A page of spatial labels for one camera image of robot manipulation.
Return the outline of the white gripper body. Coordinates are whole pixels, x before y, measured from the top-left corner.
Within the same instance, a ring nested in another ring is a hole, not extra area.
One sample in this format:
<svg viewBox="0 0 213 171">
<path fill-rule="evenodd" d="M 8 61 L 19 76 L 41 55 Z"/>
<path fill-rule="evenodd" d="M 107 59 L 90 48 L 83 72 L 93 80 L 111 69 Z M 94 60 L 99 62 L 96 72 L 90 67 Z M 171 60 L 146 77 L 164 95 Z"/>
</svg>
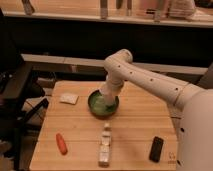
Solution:
<svg viewBox="0 0 213 171">
<path fill-rule="evenodd" d="M 100 88 L 99 89 L 101 95 L 103 96 L 103 98 L 105 99 L 106 97 L 113 97 L 115 99 L 115 93 L 113 91 L 110 91 L 107 88 Z"/>
</svg>

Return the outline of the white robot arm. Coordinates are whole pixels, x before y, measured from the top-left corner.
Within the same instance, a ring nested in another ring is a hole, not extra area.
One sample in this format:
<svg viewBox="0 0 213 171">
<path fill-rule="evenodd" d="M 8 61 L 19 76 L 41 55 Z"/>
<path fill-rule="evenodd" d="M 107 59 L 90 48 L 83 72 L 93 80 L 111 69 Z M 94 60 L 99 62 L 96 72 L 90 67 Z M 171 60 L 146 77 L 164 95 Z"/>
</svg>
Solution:
<svg viewBox="0 0 213 171">
<path fill-rule="evenodd" d="M 100 92 L 112 105 L 124 81 L 172 104 L 182 113 L 176 171 L 213 171 L 213 89 L 204 89 L 132 65 L 133 56 L 121 49 L 104 60 L 106 82 Z"/>
</svg>

